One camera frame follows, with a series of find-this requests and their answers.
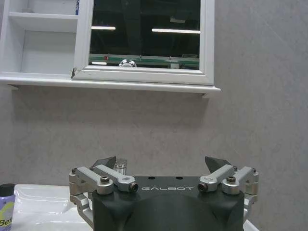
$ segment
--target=metal linkage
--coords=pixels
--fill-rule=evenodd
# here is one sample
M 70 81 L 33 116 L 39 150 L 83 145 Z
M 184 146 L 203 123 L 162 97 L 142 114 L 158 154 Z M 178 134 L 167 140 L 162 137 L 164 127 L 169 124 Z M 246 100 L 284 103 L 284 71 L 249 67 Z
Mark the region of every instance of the metal linkage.
M 244 167 L 233 176 L 222 181 L 222 190 L 226 194 L 237 195 L 242 191 L 244 198 L 244 222 L 251 213 L 252 204 L 258 199 L 259 173 L 250 167 Z
M 95 166 L 93 171 L 101 176 L 108 176 L 114 181 L 114 184 L 122 192 L 135 193 L 138 190 L 139 186 L 136 183 L 135 178 L 132 176 L 123 175 L 111 168 L 106 167 L 105 165 Z
M 229 176 L 222 181 L 222 190 L 230 195 L 237 195 L 240 191 L 245 192 L 245 182 L 251 180 L 253 175 L 254 171 L 251 167 L 243 167 L 234 176 Z
M 89 199 L 92 192 L 100 195 L 113 193 L 114 184 L 120 191 L 134 193 L 138 184 L 132 176 L 123 175 L 105 165 L 74 168 L 69 174 L 70 201 L 77 205 L 79 215 L 93 228 L 93 212 Z
M 232 165 L 225 165 L 208 176 L 200 177 L 198 189 L 201 192 L 213 192 L 217 190 L 217 186 L 227 177 L 234 174 Z

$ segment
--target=gray wall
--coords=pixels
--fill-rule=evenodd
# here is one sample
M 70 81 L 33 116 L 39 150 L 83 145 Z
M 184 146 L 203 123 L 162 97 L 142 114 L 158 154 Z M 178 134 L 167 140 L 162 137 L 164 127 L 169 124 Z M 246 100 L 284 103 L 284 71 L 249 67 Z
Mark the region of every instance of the gray wall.
M 4 7 L 4 0 L 0 0 L 0 22 L 2 22 L 2 16 L 3 16 L 3 7 Z
M 21 87 L 0 91 L 1 180 L 67 185 L 111 155 L 131 174 L 203 175 L 204 155 L 261 172 L 252 221 L 308 226 L 308 1 L 217 0 L 219 97 Z

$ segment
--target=screw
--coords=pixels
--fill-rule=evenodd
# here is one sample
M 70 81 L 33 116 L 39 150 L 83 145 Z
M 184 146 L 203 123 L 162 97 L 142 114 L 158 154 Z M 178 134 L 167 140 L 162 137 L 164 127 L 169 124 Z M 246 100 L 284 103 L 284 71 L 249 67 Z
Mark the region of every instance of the screw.
M 109 180 L 110 180 L 109 177 L 106 177 L 106 176 L 101 177 L 101 183 L 108 183 Z
M 136 182 L 132 182 L 130 185 L 129 185 L 129 192 L 131 193 L 135 193 L 139 188 L 139 185 L 136 183 Z
M 198 184 L 198 190 L 199 190 L 199 191 L 205 193 L 205 192 L 207 191 L 207 189 L 208 189 L 207 184 L 205 184 L 205 183 L 200 183 L 200 184 Z
M 229 177 L 227 177 L 227 182 L 228 183 L 235 183 L 236 182 L 236 178 L 232 177 L 232 176 L 229 176 Z

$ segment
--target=robotic hand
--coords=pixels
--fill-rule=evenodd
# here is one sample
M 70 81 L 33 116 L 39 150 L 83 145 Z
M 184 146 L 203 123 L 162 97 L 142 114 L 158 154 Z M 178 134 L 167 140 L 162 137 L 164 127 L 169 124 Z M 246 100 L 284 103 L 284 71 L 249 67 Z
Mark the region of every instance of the robotic hand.
M 133 177 L 122 159 L 98 160 L 72 169 L 70 200 L 95 231 L 243 231 L 259 173 L 226 160 L 205 162 L 208 176 Z

